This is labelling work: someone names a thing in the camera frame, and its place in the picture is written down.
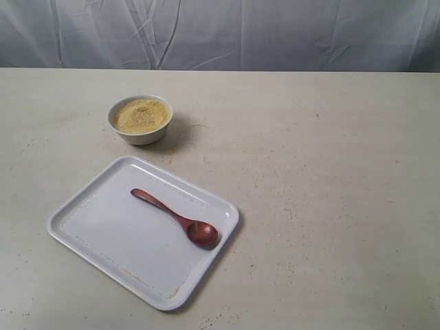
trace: rectangular tray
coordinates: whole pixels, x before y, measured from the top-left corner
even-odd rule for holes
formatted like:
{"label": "rectangular tray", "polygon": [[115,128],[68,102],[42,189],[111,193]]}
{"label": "rectangular tray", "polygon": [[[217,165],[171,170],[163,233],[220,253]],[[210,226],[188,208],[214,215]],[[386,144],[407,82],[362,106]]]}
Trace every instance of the rectangular tray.
{"label": "rectangular tray", "polygon": [[[212,250],[192,244],[159,208],[131,196],[141,188],[175,212],[211,223]],[[49,233],[153,307],[189,297],[239,222],[231,203],[134,156],[116,159],[49,219]]]}

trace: bowl rim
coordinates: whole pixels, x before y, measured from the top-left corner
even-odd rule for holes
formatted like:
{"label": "bowl rim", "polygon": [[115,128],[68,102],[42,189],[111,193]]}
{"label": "bowl rim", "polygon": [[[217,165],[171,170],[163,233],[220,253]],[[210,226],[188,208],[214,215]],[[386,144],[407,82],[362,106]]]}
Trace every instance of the bowl rim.
{"label": "bowl rim", "polygon": [[[156,100],[156,101],[160,101],[166,107],[166,110],[169,113],[170,118],[161,127],[159,127],[158,129],[155,129],[154,131],[149,131],[149,132],[146,132],[146,133],[125,133],[125,132],[122,132],[122,131],[118,130],[117,128],[115,128],[114,124],[110,120],[110,114],[113,113],[113,111],[116,112],[121,107],[126,105],[128,102],[134,101],[134,100]],[[170,102],[168,102],[164,98],[161,98],[160,96],[156,96],[156,95],[153,95],[153,94],[142,94],[142,95],[129,96],[127,98],[123,98],[123,99],[117,101],[110,108],[109,112],[107,113],[107,122],[110,125],[110,127],[116,133],[118,133],[118,134],[122,134],[122,135],[126,135],[126,136],[145,136],[145,135],[148,135],[148,134],[153,134],[153,133],[155,133],[157,131],[160,131],[164,127],[166,127],[166,125],[168,125],[170,123],[171,119],[173,119],[173,116],[174,116],[174,110],[173,110],[173,107],[171,106]]]}

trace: spoon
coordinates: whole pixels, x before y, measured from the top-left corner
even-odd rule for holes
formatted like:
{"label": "spoon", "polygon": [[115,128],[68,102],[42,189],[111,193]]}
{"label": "spoon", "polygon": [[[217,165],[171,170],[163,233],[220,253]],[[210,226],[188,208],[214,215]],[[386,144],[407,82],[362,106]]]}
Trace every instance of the spoon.
{"label": "spoon", "polygon": [[180,214],[177,214],[173,210],[171,210],[168,206],[163,204],[159,199],[154,196],[151,196],[147,192],[135,188],[130,192],[133,196],[152,203],[153,205],[161,208],[163,211],[167,212],[174,219],[176,219],[181,227],[184,229],[186,236],[188,239],[196,245],[207,246],[213,244],[217,238],[219,237],[219,233],[214,226],[209,223],[203,221],[197,221],[185,218]]}

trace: cornmeal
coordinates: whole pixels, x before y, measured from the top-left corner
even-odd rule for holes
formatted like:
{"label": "cornmeal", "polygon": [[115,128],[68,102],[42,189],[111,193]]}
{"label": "cornmeal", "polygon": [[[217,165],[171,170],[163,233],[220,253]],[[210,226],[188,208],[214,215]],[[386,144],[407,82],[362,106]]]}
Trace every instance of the cornmeal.
{"label": "cornmeal", "polygon": [[164,126],[169,118],[170,114],[161,102],[133,100],[116,112],[114,125],[124,133],[148,133]]}

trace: white backdrop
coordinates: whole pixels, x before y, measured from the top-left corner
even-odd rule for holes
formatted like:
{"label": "white backdrop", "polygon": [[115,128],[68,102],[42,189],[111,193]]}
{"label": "white backdrop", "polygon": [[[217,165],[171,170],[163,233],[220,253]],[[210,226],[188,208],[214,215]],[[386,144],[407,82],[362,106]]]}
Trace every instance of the white backdrop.
{"label": "white backdrop", "polygon": [[0,66],[440,72],[440,0],[3,0]]}

